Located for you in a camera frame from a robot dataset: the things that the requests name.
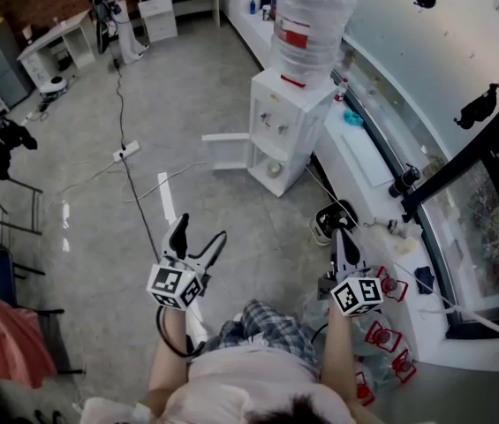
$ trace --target plaid shorts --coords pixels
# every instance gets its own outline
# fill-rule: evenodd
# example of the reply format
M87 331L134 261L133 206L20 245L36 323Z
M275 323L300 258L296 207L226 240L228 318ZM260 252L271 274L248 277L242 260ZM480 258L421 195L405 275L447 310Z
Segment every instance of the plaid shorts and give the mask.
M318 372L318 361L302 324L258 300L246 304L240 322L227 321L220 334L210 338L202 353L238 345L263 345L296 355Z

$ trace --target floor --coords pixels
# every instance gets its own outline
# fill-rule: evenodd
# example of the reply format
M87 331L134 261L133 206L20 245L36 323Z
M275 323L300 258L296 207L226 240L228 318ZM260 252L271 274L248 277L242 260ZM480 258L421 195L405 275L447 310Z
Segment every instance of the floor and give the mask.
M200 137L246 132L251 78L259 72L226 23L182 22L177 38L158 42L138 63L122 68L125 139L140 152L129 165L138 193L157 183L159 173L204 161ZM157 305L145 292L154 256L140 212L121 166L59 194L106 167L119 149L117 73L105 53L80 71L44 121L27 128L39 148L14 152L11 176L42 188L42 237L11 232L17 262L47 276L18 280L20 304L63 307L59 324L71 364L87 375L48 379L40 390L0 382L12 416L59 410L78 422L72 409L80 397L103 396L133 404L145 393L157 340ZM22 122L38 96L21 103L11 117ZM204 327L216 333L251 298L300 315L307 293L329 266L329 248L318 247L308 219L329 203L305 174L277 199L245 171L211 171L193 166L169 182L175 214L188 212L193 253L219 231L227 245L215 266L206 297L198 300ZM0 185L0 200L13 223L28 224L30 194ZM141 201L155 243L172 215L159 190Z

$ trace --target refrigerator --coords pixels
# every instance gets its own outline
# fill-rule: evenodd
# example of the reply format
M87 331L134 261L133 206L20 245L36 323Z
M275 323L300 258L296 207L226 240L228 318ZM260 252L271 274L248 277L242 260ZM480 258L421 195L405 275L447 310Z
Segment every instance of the refrigerator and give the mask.
M29 96L34 83L17 60L19 45L6 20L0 23L0 97L12 108Z

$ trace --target hair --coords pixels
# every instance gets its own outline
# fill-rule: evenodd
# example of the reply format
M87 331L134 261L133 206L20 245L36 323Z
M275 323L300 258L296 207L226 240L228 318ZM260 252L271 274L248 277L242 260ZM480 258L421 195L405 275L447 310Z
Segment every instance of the hair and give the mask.
M302 422L306 424L329 424L320 414L314 411L309 397L295 397L289 410L251 413L248 416L250 424L289 424Z

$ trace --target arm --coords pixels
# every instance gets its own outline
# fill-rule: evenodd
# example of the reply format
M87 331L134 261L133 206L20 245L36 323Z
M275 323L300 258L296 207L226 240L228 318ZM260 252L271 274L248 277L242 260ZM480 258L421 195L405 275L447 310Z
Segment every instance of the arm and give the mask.
M167 338L174 347L186 352L186 313L167 307L163 316ZM151 409L154 416L160 417L170 395L186 381L186 359L172 352L160 338L155 348L149 392L141 402Z
M353 366L352 323L329 299L329 324L321 366L321 383L333 390L347 405L359 424L382 424L357 400Z

